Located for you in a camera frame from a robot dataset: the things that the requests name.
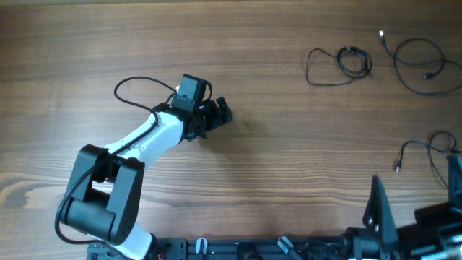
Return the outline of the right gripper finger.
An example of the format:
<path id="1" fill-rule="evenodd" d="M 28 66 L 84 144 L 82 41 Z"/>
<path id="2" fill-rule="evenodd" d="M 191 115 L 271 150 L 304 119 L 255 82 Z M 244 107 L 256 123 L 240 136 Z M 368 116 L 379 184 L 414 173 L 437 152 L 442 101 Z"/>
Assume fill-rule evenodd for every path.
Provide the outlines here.
<path id="1" fill-rule="evenodd" d="M 381 248 L 392 248 L 398 243 L 395 226 L 385 188 L 378 175 L 372 177 L 370 197 L 363 214 L 362 222 L 372 233 Z"/>
<path id="2" fill-rule="evenodd" d="M 448 200 L 461 208 L 461 158 L 455 155 L 448 155 Z"/>

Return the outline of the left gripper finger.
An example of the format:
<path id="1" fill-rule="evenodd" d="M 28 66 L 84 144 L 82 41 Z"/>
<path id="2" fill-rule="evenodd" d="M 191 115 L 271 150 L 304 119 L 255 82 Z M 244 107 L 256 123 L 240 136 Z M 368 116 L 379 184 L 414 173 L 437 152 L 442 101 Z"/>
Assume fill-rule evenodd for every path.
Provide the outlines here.
<path id="1" fill-rule="evenodd" d="M 217 107 L 216 101 L 211 100 L 209 102 L 208 111 L 209 111 L 209 115 L 207 116 L 207 130 L 208 131 L 211 131 L 224 124 L 222 123 L 219 117 L 219 109 Z"/>
<path id="2" fill-rule="evenodd" d="M 219 117 L 222 123 L 228 123 L 232 120 L 232 111 L 230 110 L 224 97 L 216 99 L 217 107 L 219 109 Z"/>

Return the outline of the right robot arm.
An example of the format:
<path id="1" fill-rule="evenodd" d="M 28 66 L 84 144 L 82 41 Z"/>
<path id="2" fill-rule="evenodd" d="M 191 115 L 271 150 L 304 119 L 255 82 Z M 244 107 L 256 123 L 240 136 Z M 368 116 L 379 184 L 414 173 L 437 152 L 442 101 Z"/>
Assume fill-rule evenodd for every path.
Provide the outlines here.
<path id="1" fill-rule="evenodd" d="M 447 156 L 448 200 L 414 211 L 415 223 L 397 227 L 385 188 L 372 178 L 363 227 L 349 227 L 341 237 L 344 259 L 460 259 L 461 158 Z"/>

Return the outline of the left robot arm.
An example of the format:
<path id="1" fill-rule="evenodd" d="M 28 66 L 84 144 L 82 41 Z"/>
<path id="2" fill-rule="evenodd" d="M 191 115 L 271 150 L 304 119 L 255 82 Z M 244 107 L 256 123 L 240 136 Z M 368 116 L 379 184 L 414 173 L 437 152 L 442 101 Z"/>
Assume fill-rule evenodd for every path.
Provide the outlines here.
<path id="1" fill-rule="evenodd" d="M 182 141 L 206 138 L 207 132 L 232 120 L 223 97 L 212 99 L 212 85 L 185 74 L 167 100 L 148 108 L 149 118 L 121 140 L 105 147 L 88 144 L 75 160 L 54 227 L 90 235 L 88 259 L 184 259 L 183 240 L 157 239 L 136 221 L 144 171 Z"/>

